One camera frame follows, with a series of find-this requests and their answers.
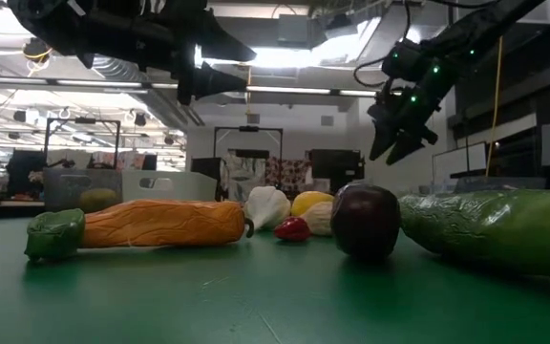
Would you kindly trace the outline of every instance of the plastic bin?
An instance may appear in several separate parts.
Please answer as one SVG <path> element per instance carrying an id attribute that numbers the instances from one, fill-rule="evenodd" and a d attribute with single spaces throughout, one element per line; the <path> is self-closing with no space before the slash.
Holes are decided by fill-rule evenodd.
<path id="1" fill-rule="evenodd" d="M 215 201 L 215 179 L 195 172 L 122 171 L 124 202 L 132 200 Z"/>
<path id="2" fill-rule="evenodd" d="M 119 172 L 104 169 L 44 169 L 44 206 L 48 211 L 78 208 L 83 192 L 103 188 L 116 192 L 115 204 L 122 203 L 122 177 Z"/>

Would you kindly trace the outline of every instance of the wall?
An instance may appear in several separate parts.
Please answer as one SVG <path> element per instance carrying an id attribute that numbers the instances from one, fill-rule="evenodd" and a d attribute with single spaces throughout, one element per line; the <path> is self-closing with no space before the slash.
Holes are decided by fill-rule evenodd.
<path id="1" fill-rule="evenodd" d="M 219 107 L 200 104 L 195 110 L 205 121 L 205 127 L 188 129 L 186 156 L 190 166 L 193 158 L 213 156 L 213 133 L 215 126 L 239 127 L 247 125 L 244 105 Z M 291 109 L 281 105 L 252 105 L 251 112 L 261 115 L 260 127 L 284 129 L 284 159 L 303 159 L 311 149 L 348 148 L 346 137 L 346 113 L 339 113 L 335 106 L 298 105 Z M 333 116 L 334 126 L 321 126 L 321 116 Z M 263 149 L 271 156 L 279 156 L 279 133 L 267 132 L 240 133 L 231 130 L 218 134 L 216 156 L 221 157 L 228 149 Z"/>
<path id="2" fill-rule="evenodd" d="M 433 182 L 433 155 L 455 149 L 453 133 L 447 127 L 447 114 L 452 112 L 447 109 L 452 108 L 449 104 L 452 101 L 455 101 L 453 91 L 441 103 L 443 110 L 434 113 L 427 123 L 428 127 L 439 136 L 436 145 L 428 144 L 427 148 L 413 153 L 392 166 L 386 165 L 389 152 L 376 161 L 368 161 L 367 182 L 385 187 L 394 193 L 416 190 L 420 185 L 431 184 Z M 370 116 L 367 115 L 367 110 L 371 105 L 371 99 L 358 99 L 357 104 L 349 109 L 350 113 L 347 117 L 348 125 L 353 124 L 357 118 L 358 126 L 350 135 L 356 139 L 353 143 L 354 148 L 360 149 L 367 158 L 370 155 L 374 139 L 374 127 Z"/>

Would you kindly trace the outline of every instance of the metal frame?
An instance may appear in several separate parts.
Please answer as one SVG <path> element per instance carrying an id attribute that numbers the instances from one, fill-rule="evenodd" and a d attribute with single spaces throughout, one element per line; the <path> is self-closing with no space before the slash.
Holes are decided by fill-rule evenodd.
<path id="1" fill-rule="evenodd" d="M 284 156 L 284 129 L 282 128 L 260 128 L 260 127 L 220 127 L 217 126 L 214 128 L 214 150 L 213 150 L 213 157 L 216 158 L 216 147 L 218 145 L 218 132 L 221 130 L 237 130 L 240 133 L 258 133 L 261 131 L 267 131 L 267 132 L 277 132 L 280 135 L 280 141 L 279 141 L 279 176 L 278 176 L 278 182 L 279 186 L 282 185 L 282 170 L 283 170 L 283 164 L 282 159 Z"/>
<path id="2" fill-rule="evenodd" d="M 97 123 L 112 123 L 116 126 L 116 145 L 114 148 L 114 169 L 116 170 L 118 165 L 118 146 L 120 144 L 120 126 L 121 122 L 119 120 L 107 120 L 107 119 L 93 119 L 93 118 L 76 118 L 76 119 L 60 119 L 60 118 L 48 118 L 46 120 L 46 135 L 44 141 L 44 163 L 48 161 L 48 145 L 50 144 L 50 136 L 55 134 L 58 129 L 65 125 L 67 122 L 72 120 L 78 124 L 97 124 Z M 54 121 L 60 122 L 60 124 L 54 128 L 53 131 L 50 130 L 50 124 Z"/>

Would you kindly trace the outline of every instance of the desk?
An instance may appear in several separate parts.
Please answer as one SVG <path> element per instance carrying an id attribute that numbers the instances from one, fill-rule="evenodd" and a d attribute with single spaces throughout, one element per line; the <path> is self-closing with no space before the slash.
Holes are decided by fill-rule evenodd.
<path id="1" fill-rule="evenodd" d="M 550 280 L 451 266 L 401 237 L 388 264 L 270 233 L 211 248 L 23 255 L 0 220 L 0 343 L 548 343 Z"/>

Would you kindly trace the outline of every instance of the white storage bin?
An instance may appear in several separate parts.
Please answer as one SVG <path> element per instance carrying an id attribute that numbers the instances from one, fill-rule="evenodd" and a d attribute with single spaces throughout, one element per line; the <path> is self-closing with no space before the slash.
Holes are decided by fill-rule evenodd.
<path id="1" fill-rule="evenodd" d="M 122 171 L 122 198 L 215 201 L 217 181 L 195 172 Z"/>

